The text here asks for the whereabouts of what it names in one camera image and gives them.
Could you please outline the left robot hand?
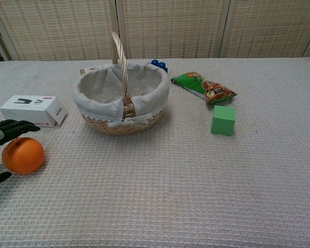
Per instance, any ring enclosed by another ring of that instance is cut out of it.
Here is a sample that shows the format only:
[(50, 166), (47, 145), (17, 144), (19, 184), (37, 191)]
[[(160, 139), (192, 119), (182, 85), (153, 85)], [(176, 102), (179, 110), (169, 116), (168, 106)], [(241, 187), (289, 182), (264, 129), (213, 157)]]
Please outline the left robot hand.
[(27, 132), (37, 132), (41, 128), (36, 126), (34, 123), (27, 120), (13, 120), (6, 119), (0, 121), (0, 146), (6, 142), (12, 141), (18, 138), (20, 135)]

